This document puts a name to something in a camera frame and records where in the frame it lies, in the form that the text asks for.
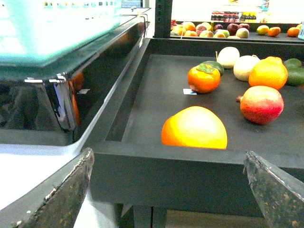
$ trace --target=fruit display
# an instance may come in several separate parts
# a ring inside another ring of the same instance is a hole
[[[228,137],[224,124],[211,110],[191,106],[167,119],[161,142],[170,146],[226,149]]]
[[[176,20],[171,20],[171,36],[184,36],[186,31],[196,32],[198,37],[202,38],[229,38],[229,39],[247,39],[250,35],[250,25],[248,23],[229,23],[225,28],[222,24],[211,25],[208,22],[202,22],[195,26],[193,22],[185,21],[181,24],[177,24]],[[290,27],[287,31],[288,37],[297,38],[300,34],[302,24],[296,27]],[[280,27],[269,27],[268,25],[260,25],[256,29],[256,33],[261,36],[269,36],[272,38],[277,37],[282,33]]]
[[[239,83],[248,83],[249,88],[237,97],[239,110],[247,121],[260,126],[270,124],[283,112],[279,91],[283,86],[304,84],[304,67],[299,59],[283,62],[275,56],[240,56],[237,48],[224,47],[219,54],[216,51],[216,61],[204,61],[188,71],[188,85],[201,96],[216,93],[226,70],[233,70]],[[222,120],[202,106],[191,106],[168,118],[161,131],[162,144],[226,149],[228,136]]]
[[[193,22],[185,21],[181,24],[177,24],[176,20],[171,20],[171,36],[194,36],[195,33],[198,37],[202,38],[248,38],[249,37],[249,24],[230,23],[227,29],[224,29],[223,25],[217,24],[211,26],[208,22],[202,22],[197,26]]]
[[[279,91],[258,85],[250,87],[237,98],[240,110],[246,119],[256,124],[268,124],[282,113],[284,101]]]

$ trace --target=white melon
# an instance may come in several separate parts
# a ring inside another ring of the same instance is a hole
[[[260,59],[253,55],[253,56],[241,56],[235,62],[233,66],[233,73],[234,76],[241,81],[248,81],[249,73],[252,68],[260,61]]]
[[[232,69],[236,60],[240,57],[236,47],[225,47],[218,54],[218,63],[225,69]]]

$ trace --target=plastic basket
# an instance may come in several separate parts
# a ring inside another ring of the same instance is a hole
[[[304,21],[302,23],[302,27],[301,27],[300,33],[298,35],[299,39],[304,39],[304,27],[303,26],[304,26]]]
[[[120,16],[121,0],[3,0],[0,65],[45,66],[113,30]]]

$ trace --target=floor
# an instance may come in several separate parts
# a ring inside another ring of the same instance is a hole
[[[166,228],[267,228],[264,218],[167,211]]]

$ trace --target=green avocado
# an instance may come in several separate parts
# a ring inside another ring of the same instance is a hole
[[[217,61],[205,61],[203,63],[216,68],[219,71],[220,76],[221,77],[223,76],[223,74],[224,74],[224,67],[220,63],[218,63]]]
[[[290,58],[284,62],[285,67],[288,68],[295,68],[295,67],[301,67],[302,62],[297,58]]]
[[[304,84],[304,68],[293,67],[287,68],[288,78],[286,85],[289,86],[300,86]]]

